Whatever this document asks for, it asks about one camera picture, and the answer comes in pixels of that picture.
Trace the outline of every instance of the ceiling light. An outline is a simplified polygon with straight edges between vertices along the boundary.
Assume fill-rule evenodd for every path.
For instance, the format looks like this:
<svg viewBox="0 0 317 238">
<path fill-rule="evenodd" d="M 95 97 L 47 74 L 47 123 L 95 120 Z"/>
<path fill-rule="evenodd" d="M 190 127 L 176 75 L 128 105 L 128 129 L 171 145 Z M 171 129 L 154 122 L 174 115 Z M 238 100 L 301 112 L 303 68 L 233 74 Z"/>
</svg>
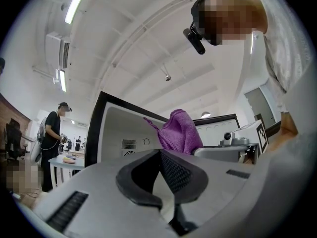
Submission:
<svg viewBox="0 0 317 238">
<path fill-rule="evenodd" d="M 253 33 L 252 33 L 252 37 L 251 37 L 251 52 L 250 52 L 250 54 L 252 54 L 252 50 L 253 50 Z"/>
<path fill-rule="evenodd" d="M 70 6 L 68 8 L 66 17 L 65 17 L 65 22 L 68 24 L 71 24 L 73 21 L 74 15 L 76 13 L 77 7 L 79 5 L 81 0 L 72 0 L 70 3 Z"/>
<path fill-rule="evenodd" d="M 64 92 L 66 92 L 65 71 L 63 70 L 59 71 L 59 78 L 60 78 L 61 89 Z"/>
<path fill-rule="evenodd" d="M 203 112 L 202 113 L 202 118 L 207 118 L 207 117 L 210 117 L 211 114 L 209 112 Z"/>
</svg>

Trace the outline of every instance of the black pants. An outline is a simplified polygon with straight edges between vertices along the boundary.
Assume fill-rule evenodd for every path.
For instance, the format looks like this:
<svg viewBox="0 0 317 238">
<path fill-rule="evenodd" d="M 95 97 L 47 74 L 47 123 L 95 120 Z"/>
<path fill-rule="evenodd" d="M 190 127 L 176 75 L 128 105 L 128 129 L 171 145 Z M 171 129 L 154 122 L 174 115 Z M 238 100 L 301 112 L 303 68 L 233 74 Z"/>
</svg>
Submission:
<svg viewBox="0 0 317 238">
<path fill-rule="evenodd" d="M 51 189 L 53 189 L 52 179 L 51 179 L 51 166 L 50 166 L 49 160 L 56 156 L 58 156 L 58 147 L 54 147 L 50 150 L 42 150 L 42 161 L 41 161 L 41 167 L 43 171 L 42 191 L 44 192 L 49 192 Z M 55 180 L 57 180 L 56 167 L 54 167 L 54 169 L 55 169 Z"/>
</svg>

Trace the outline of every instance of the purple cloth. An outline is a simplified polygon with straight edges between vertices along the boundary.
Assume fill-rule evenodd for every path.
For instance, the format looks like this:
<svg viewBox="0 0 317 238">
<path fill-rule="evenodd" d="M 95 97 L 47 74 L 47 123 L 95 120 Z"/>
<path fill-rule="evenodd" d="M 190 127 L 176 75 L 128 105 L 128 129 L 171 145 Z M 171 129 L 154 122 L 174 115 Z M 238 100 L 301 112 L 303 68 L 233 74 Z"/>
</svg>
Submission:
<svg viewBox="0 0 317 238">
<path fill-rule="evenodd" d="M 159 141 L 166 150 L 189 155 L 197 148 L 203 147 L 193 120 L 182 109 L 174 110 L 161 130 L 151 120 L 144 119 L 158 131 Z"/>
</svg>

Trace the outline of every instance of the white ceiling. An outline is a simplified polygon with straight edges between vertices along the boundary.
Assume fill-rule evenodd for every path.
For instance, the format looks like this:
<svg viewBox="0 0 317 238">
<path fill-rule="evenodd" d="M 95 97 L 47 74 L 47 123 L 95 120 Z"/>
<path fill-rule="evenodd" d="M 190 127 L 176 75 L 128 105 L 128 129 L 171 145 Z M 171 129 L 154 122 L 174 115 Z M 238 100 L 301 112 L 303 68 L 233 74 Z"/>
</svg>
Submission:
<svg viewBox="0 0 317 238">
<path fill-rule="evenodd" d="M 183 36 L 195 0 L 82 0 L 71 25 L 64 22 L 71 0 L 42 0 L 37 48 L 45 64 L 45 35 L 71 38 L 67 94 L 94 103 L 99 92 L 169 117 L 177 108 L 193 119 L 203 111 L 224 114 L 236 94 L 244 41 L 199 55 Z M 47 66 L 39 70 L 53 75 Z M 165 81 L 165 73 L 171 76 Z M 51 90 L 60 91 L 48 84 Z"/>
</svg>

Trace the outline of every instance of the headset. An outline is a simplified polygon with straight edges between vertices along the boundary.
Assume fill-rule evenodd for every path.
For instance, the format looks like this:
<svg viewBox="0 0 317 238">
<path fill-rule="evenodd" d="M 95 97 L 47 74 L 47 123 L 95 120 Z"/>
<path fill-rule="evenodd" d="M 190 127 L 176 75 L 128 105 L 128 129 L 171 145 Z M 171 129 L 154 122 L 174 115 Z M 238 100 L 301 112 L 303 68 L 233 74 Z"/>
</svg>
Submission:
<svg viewBox="0 0 317 238">
<path fill-rule="evenodd" d="M 201 42 L 204 38 L 211 45 L 218 46 L 222 44 L 222 38 L 217 33 L 205 33 L 204 30 L 204 10 L 205 10 L 205 1 L 206 0 L 197 0 L 192 9 L 191 14 L 193 16 L 193 22 L 189 28 L 186 28 L 183 31 L 183 34 L 190 41 L 190 43 L 194 46 L 198 54 L 203 55 L 206 50 Z"/>
</svg>

